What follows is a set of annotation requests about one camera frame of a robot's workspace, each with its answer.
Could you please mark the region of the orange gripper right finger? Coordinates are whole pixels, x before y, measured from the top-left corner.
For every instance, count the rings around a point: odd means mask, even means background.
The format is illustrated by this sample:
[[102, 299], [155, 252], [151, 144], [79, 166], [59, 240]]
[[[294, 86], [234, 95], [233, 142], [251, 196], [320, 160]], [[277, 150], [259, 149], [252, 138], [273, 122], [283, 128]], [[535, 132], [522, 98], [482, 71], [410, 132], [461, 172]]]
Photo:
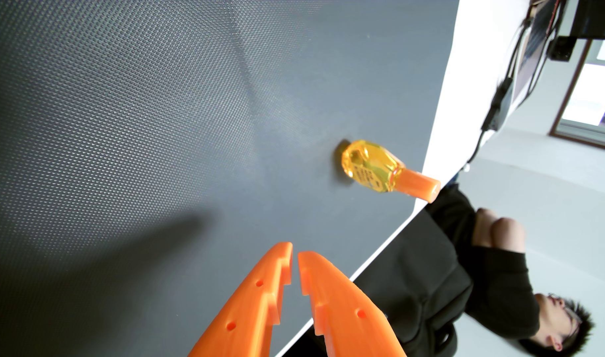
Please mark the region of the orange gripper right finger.
[[384, 313], [328, 259], [300, 252], [298, 266], [328, 356], [406, 356]]

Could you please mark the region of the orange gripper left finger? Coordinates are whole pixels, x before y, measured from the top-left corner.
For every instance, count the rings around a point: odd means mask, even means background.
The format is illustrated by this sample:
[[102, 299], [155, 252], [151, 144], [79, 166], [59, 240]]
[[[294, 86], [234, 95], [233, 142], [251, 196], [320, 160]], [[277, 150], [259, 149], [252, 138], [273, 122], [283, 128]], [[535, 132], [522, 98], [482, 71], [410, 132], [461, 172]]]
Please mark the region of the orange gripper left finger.
[[276, 243], [254, 266], [194, 345], [189, 356], [269, 356], [291, 284], [291, 242]]

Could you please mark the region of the person's hand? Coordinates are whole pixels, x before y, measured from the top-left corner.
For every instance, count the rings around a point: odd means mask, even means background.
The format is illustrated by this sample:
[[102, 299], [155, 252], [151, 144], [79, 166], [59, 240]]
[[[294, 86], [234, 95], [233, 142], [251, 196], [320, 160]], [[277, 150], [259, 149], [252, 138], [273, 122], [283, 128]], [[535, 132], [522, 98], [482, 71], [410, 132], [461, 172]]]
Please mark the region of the person's hand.
[[476, 211], [472, 246], [524, 254], [525, 239], [526, 233], [520, 222], [509, 217], [499, 217], [494, 211], [486, 208]]

